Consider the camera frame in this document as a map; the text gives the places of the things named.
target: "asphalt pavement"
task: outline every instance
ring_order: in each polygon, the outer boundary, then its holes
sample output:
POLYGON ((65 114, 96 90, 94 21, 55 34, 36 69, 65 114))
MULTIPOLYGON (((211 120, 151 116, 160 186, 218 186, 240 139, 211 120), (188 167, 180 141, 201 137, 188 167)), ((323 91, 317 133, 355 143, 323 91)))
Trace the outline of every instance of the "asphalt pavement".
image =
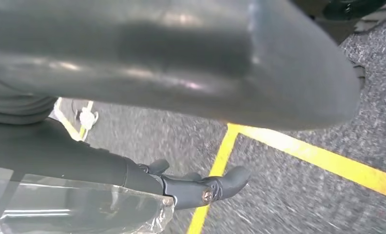
MULTIPOLYGON (((386 23, 348 38, 342 50, 367 68, 358 116, 332 129, 286 134, 386 172, 386 23)), ((61 108, 72 119, 71 109, 81 105, 61 108)), ((208 174, 227 130, 222 122, 158 110, 99 102, 93 109, 100 115, 87 138, 93 147, 137 163, 165 158, 176 175, 208 174)), ((252 179, 212 205, 204 234, 386 234, 384 195, 243 135, 228 168, 234 165, 247 166, 252 179)), ((185 233, 193 212, 176 212, 164 233, 185 233)))

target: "plastic wrap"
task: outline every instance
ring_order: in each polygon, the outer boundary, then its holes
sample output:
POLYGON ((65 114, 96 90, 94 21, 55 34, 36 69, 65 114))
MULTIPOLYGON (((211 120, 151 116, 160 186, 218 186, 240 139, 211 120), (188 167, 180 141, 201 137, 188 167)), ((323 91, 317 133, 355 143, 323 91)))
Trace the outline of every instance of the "plastic wrap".
POLYGON ((0 234, 155 234, 173 213, 171 197, 0 168, 0 234))

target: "metal screw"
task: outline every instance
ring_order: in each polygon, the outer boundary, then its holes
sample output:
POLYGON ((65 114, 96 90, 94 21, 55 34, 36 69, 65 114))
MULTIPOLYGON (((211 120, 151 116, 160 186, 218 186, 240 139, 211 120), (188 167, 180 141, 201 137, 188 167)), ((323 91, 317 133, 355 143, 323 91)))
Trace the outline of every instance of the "metal screw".
POLYGON ((213 192, 211 191, 211 189, 210 188, 205 189, 202 194, 203 203, 210 204, 210 202, 212 201, 212 198, 213 198, 213 192))

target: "clear plastic bag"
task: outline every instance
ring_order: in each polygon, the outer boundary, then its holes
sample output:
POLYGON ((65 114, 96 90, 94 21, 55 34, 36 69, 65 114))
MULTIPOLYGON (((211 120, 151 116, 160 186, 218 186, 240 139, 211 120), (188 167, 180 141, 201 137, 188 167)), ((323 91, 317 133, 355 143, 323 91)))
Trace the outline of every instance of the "clear plastic bag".
POLYGON ((0 168, 0 234, 155 234, 173 198, 0 168))

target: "yellow parking line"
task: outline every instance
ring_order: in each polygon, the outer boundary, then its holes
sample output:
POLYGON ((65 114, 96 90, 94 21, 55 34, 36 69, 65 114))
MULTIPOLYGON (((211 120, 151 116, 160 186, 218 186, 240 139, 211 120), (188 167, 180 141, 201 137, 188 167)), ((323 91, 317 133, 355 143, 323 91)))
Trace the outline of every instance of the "yellow parking line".
POLYGON ((243 135, 386 195, 385 172, 273 130, 237 128, 243 135))
MULTIPOLYGON (((236 137, 238 135, 237 126, 228 124, 228 130, 225 134, 225 137, 222 140, 222 144, 219 147, 217 152, 216 159, 209 173, 209 176, 222 176, 226 164, 228 163, 229 156, 236 142, 236 137)), ((200 234, 202 227, 205 223, 205 218, 209 211, 209 206, 199 207, 193 214, 192 222, 190 223, 188 234, 200 234)))
POLYGON ((64 113, 60 110, 62 98, 59 98, 57 103, 54 106, 54 114, 57 117, 57 119, 64 125, 64 128, 68 131, 71 138, 79 141, 81 140, 79 133, 76 131, 76 129, 73 127, 73 125, 68 121, 68 119, 65 117, 64 113))

